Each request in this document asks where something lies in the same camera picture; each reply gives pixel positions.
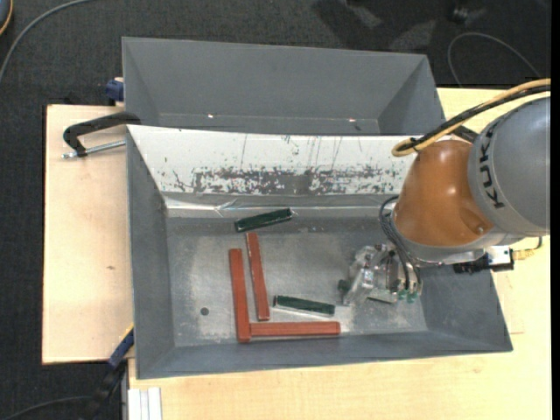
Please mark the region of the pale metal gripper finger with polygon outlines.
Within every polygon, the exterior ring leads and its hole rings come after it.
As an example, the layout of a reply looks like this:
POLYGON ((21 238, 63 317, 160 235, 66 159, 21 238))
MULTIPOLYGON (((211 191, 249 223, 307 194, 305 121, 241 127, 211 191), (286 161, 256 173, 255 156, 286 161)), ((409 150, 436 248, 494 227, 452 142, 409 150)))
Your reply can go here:
POLYGON ((385 302, 384 295, 375 286, 371 271, 359 272, 354 278, 340 279, 339 292, 343 305, 359 305, 367 300, 385 302))
POLYGON ((359 249, 352 263, 352 274, 357 275, 362 269, 370 269, 381 262, 386 255, 386 245, 376 244, 374 246, 364 246, 359 249))

